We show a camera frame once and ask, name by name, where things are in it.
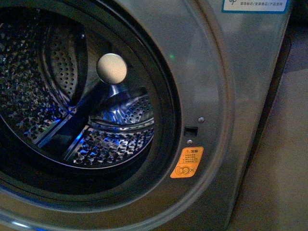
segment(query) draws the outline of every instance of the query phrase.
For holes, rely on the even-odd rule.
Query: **silver metal panel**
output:
[[[167,174],[152,192],[143,197],[142,201],[154,203],[157,208],[149,211],[141,200],[122,208],[121,212],[126,214],[131,214],[132,211],[138,214],[145,212],[143,216],[131,216],[131,225],[123,230],[149,230],[161,225],[163,219],[167,221],[172,218],[157,230],[224,229],[231,215],[289,12],[224,14],[221,13],[222,2],[216,0],[198,3],[188,0],[117,2],[157,44],[179,92],[182,126],[199,126],[200,134],[194,144],[206,149],[201,162],[203,170],[199,175],[189,180],[174,180]],[[201,126],[197,122],[200,116],[206,119],[206,123]],[[232,128],[233,132],[229,137],[228,132]],[[230,145],[227,155],[218,168],[228,142]],[[186,146],[186,138],[182,137],[178,155]],[[212,162],[206,168],[206,158],[211,153],[217,154],[217,158],[214,158],[217,162]],[[175,164],[174,162],[170,166],[169,173]],[[187,198],[192,202],[197,197],[199,199],[192,206],[190,202],[186,202]],[[114,211],[108,212],[109,215],[103,212],[74,214],[13,201],[8,195],[3,195],[2,202],[4,201],[7,202],[8,209],[20,212],[27,219],[35,219],[38,227],[49,226],[50,230],[60,230],[55,226],[79,229],[115,226],[114,221],[110,220],[116,216]],[[173,207],[167,207],[171,202],[174,202]],[[147,225],[145,226],[145,222],[133,225],[140,219],[148,219]],[[119,217],[116,225],[129,225],[127,222],[127,219]]]

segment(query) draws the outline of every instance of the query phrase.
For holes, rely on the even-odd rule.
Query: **circular door frame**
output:
[[[205,57],[202,62],[206,63],[208,60],[211,60],[211,64],[214,66],[212,67],[213,70],[208,70],[208,66],[202,66],[202,67],[196,67],[197,69],[205,69],[205,71],[209,74],[213,74],[211,77],[216,80],[216,83],[218,84],[217,89],[219,94],[219,99],[215,101],[215,103],[218,103],[218,111],[219,111],[219,122],[217,129],[217,139],[215,140],[214,148],[213,146],[210,146],[210,148],[207,148],[207,141],[206,139],[206,133],[204,131],[207,131],[208,128],[206,128],[206,125],[202,124],[198,126],[199,133],[198,136],[194,138],[194,144],[200,145],[205,147],[205,152],[208,152],[209,159],[205,160],[205,158],[202,159],[201,164],[198,168],[198,171],[196,175],[192,178],[186,178],[186,179],[171,179],[170,174],[175,168],[177,161],[180,157],[181,151],[184,147],[187,147],[186,143],[186,137],[184,136],[184,129],[185,126],[190,125],[196,125],[198,124],[197,118],[200,114],[209,114],[211,112],[204,112],[202,110],[198,110],[197,112],[192,112],[190,115],[187,113],[187,108],[190,109],[190,107],[187,104],[183,104],[183,92],[182,89],[185,86],[185,91],[192,90],[189,89],[192,85],[190,82],[193,82],[193,84],[196,86],[196,84],[200,84],[202,86],[206,86],[205,81],[200,82],[200,79],[193,79],[195,76],[189,76],[190,73],[186,73],[183,76],[179,76],[178,72],[174,69],[176,65],[172,64],[172,60],[167,58],[166,53],[164,52],[164,46],[157,41],[157,37],[153,33],[151,33],[151,29],[145,28],[145,31],[147,31],[148,34],[151,35],[151,38],[154,40],[154,42],[157,44],[158,49],[161,51],[161,53],[164,55],[165,59],[167,60],[168,66],[170,68],[171,73],[173,74],[176,85],[179,91],[180,96],[180,102],[181,102],[181,117],[183,118],[183,123],[181,125],[181,133],[180,133],[180,140],[178,143],[178,147],[176,150],[176,157],[173,159],[171,165],[166,170],[166,173],[160,181],[156,184],[156,187],[153,188],[153,190],[149,191],[146,195],[144,195],[142,198],[139,198],[138,200],[131,202],[130,204],[127,204],[125,206],[121,207],[114,207],[112,211],[104,212],[95,209],[92,213],[63,213],[61,211],[51,210],[49,208],[42,208],[35,205],[27,204],[25,201],[16,200],[14,196],[12,196],[11,193],[4,193],[3,197],[1,199],[1,204],[5,203],[5,209],[1,210],[2,216],[5,217],[4,219],[10,220],[10,223],[12,224],[12,219],[17,220],[20,222],[23,222],[27,226],[29,226],[32,229],[48,229],[48,230],[73,230],[70,228],[64,228],[59,229],[56,226],[52,226],[51,224],[43,224],[44,222],[39,221],[39,219],[36,219],[36,222],[29,221],[31,219],[35,219],[34,217],[31,217],[29,213],[24,211],[22,208],[23,206],[26,206],[28,210],[33,209],[34,214],[38,216],[40,212],[46,213],[47,217],[51,218],[51,216],[61,217],[66,215],[66,219],[70,220],[72,222],[76,221],[80,217],[84,218],[91,218],[93,217],[104,217],[103,223],[98,222],[95,224],[96,228],[100,230],[149,230],[154,227],[157,227],[158,225],[165,223],[169,219],[175,217],[177,214],[179,214],[181,211],[183,211],[185,208],[187,208],[190,204],[192,204],[206,189],[206,187],[210,184],[211,180],[215,176],[220,163],[223,159],[223,156],[227,150],[228,142],[230,139],[231,131],[232,131],[232,122],[233,122],[233,96],[232,96],[232,81],[229,79],[228,75],[226,74],[226,70],[223,68],[223,61],[222,57],[220,56],[220,52],[217,49],[217,44],[213,36],[211,35],[211,30],[206,24],[206,21],[204,20],[203,15],[200,13],[197,13],[196,11],[192,10],[192,6],[188,4],[186,1],[183,3],[183,1],[177,0],[176,1],[182,10],[182,13],[185,14],[185,17],[189,18],[191,21],[188,21],[188,24],[191,24],[192,27],[197,28],[196,33],[198,35],[202,35],[202,45],[204,46],[204,49],[201,52],[201,54],[208,54],[209,57]],[[82,5],[82,2],[78,1],[77,4],[79,6]],[[100,3],[89,3],[90,6],[86,10],[89,11],[98,11],[100,10]],[[136,14],[134,12],[130,12],[135,19],[144,26],[144,22],[141,22],[138,17],[136,17]],[[138,32],[135,31],[136,34],[139,35],[139,31],[141,31],[141,28],[138,28]],[[176,192],[176,196],[180,196],[177,198],[170,197],[168,198],[168,194]],[[169,199],[166,201],[165,205],[160,204],[157,199],[159,193],[164,194],[161,195],[165,199]],[[13,204],[17,203],[19,205],[19,208],[14,208]],[[116,221],[116,224],[112,221],[110,221],[110,218],[115,217],[116,215],[120,216],[121,214],[131,214],[131,212],[134,211],[134,215],[136,215],[134,218],[131,216],[129,218],[120,218]],[[57,223],[57,226],[67,227],[67,224],[60,224]]]

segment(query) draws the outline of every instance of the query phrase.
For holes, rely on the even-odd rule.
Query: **front-loading washing machine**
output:
[[[1,1],[1,223],[225,229],[289,8]]]

